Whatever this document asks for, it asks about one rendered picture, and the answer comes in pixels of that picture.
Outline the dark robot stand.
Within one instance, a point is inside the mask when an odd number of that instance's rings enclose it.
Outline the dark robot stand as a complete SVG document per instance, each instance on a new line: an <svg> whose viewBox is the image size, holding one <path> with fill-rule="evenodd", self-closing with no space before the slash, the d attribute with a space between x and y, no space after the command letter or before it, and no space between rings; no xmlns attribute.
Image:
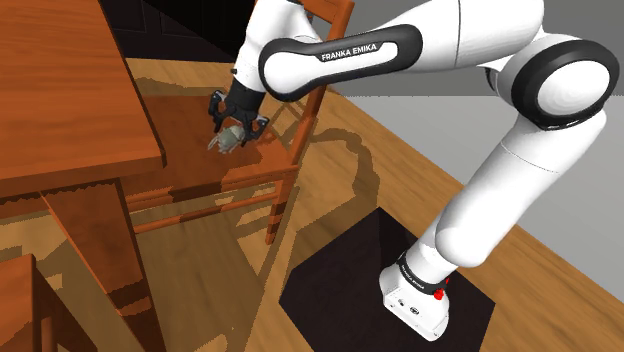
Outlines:
<svg viewBox="0 0 624 352"><path fill-rule="evenodd" d="M291 271L279 303L314 352L479 352L495 303L459 273L434 342L383 306L379 274L415 240L378 208Z"/></svg>

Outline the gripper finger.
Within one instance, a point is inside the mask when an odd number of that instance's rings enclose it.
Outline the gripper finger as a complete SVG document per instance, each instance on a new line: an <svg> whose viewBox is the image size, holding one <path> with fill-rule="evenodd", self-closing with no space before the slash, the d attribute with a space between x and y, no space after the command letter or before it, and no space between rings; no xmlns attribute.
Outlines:
<svg viewBox="0 0 624 352"><path fill-rule="evenodd" d="M219 106L224 102L225 97L226 95L220 90L215 90L210 96L208 113L212 117L215 133L220 131L223 121L225 120L225 115L219 109Z"/></svg>
<svg viewBox="0 0 624 352"><path fill-rule="evenodd" d="M259 139L265 128L268 126L270 120L264 116L257 115L255 119L247 119L243 123L244 139L241 142L241 146L244 147L249 141Z"/></svg>

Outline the brown wooden table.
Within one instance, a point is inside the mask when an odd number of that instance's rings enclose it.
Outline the brown wooden table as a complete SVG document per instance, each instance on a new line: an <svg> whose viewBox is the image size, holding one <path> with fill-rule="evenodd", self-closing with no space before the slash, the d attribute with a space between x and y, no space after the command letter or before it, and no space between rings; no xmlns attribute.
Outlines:
<svg viewBox="0 0 624 352"><path fill-rule="evenodd" d="M0 214L47 208L144 352L166 352L121 180L165 153L99 0L0 0Z"/></svg>

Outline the small grey figure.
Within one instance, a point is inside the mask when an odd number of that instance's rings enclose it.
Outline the small grey figure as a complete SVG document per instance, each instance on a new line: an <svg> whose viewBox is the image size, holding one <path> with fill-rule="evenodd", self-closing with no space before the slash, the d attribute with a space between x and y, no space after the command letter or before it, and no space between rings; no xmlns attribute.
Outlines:
<svg viewBox="0 0 624 352"><path fill-rule="evenodd" d="M207 149L213 147L221 154L231 153L245 138L244 128L240 125L232 125L220 131L208 144Z"/></svg>

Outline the brown wooden chair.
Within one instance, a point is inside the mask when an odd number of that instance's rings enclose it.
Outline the brown wooden chair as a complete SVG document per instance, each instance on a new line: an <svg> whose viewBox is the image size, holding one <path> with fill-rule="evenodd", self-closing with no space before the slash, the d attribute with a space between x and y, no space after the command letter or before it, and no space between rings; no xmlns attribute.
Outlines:
<svg viewBox="0 0 624 352"><path fill-rule="evenodd" d="M270 200L272 208L266 242L271 244L278 232L290 192L300 168L300 160L326 88L314 89L307 103L284 103L298 118L299 125L289 147L284 147L272 132L229 154L207 149L214 136L208 117L207 96L145 96L143 98L166 152L162 170L121 179L127 208L145 210L230 190L275 184L275 191L228 204L136 225L144 233L186 221Z"/></svg>
<svg viewBox="0 0 624 352"><path fill-rule="evenodd" d="M0 352L98 352L27 254L0 262Z"/></svg>

